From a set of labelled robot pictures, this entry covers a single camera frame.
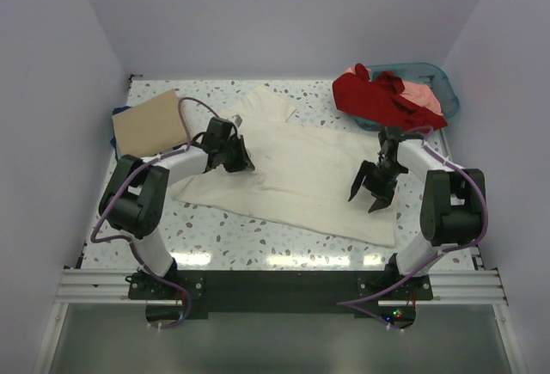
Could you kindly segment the cream white t-shirt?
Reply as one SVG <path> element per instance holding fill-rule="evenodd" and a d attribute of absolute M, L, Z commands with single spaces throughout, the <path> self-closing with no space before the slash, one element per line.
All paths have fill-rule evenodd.
<path fill-rule="evenodd" d="M 374 161 L 378 141 L 364 133 L 290 123 L 295 107 L 258 87 L 223 117 L 238 115 L 255 166 L 230 174 L 219 167 L 177 182 L 175 199 L 251 218 L 392 248 L 395 210 L 370 212 L 368 192 L 350 196 L 360 164 Z"/>

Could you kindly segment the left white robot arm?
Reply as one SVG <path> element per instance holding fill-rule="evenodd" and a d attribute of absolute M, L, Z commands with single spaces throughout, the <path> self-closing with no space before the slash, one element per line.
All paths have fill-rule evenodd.
<path fill-rule="evenodd" d="M 148 288 L 159 298 L 172 297 L 178 288 L 177 265 L 162 240 L 159 224 L 167 190 L 178 181 L 223 167 L 228 173 L 255 170 L 238 132 L 241 116 L 214 116 L 205 131 L 190 144 L 159 156 L 119 158 L 99 204 L 100 219 L 119 232 L 94 243 L 122 239 L 130 245 L 141 270 L 149 275 Z"/>

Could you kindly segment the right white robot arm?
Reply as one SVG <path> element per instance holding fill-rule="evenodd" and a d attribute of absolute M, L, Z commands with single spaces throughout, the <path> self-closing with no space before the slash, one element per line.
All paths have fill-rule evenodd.
<path fill-rule="evenodd" d="M 351 198 L 362 187 L 368 190 L 374 198 L 369 208 L 373 213 L 390 207 L 399 175 L 412 174 L 424 183 L 420 232 L 390 257 L 383 271 L 383 290 L 401 299 L 413 289 L 413 278 L 426 275 L 447 253 L 468 248 L 484 237 L 488 228 L 485 176 L 479 169 L 465 169 L 438 153 L 420 128 L 404 132 L 385 127 L 378 141 L 378 159 L 361 162 Z"/>

